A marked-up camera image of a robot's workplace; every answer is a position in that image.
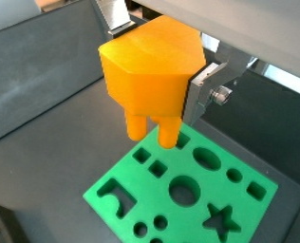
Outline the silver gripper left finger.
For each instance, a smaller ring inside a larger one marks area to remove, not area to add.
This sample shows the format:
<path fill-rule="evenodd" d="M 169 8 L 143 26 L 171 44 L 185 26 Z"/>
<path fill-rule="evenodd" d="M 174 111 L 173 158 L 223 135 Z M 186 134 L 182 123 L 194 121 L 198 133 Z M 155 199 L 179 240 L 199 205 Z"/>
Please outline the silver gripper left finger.
<path fill-rule="evenodd" d="M 111 39 L 138 27 L 138 24 L 131 20 L 125 0 L 95 0 L 95 3 L 104 18 Z"/>

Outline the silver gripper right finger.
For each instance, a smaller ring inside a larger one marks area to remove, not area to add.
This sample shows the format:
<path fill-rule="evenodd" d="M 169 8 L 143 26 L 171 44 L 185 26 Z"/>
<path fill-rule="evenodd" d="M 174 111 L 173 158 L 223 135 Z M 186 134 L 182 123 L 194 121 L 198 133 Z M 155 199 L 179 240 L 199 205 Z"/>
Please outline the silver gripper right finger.
<path fill-rule="evenodd" d="M 233 90 L 225 84 L 245 72 L 251 56 L 242 50 L 221 43 L 217 51 L 206 50 L 209 63 L 189 80 L 183 109 L 183 123 L 194 125 L 210 103 L 223 105 Z"/>

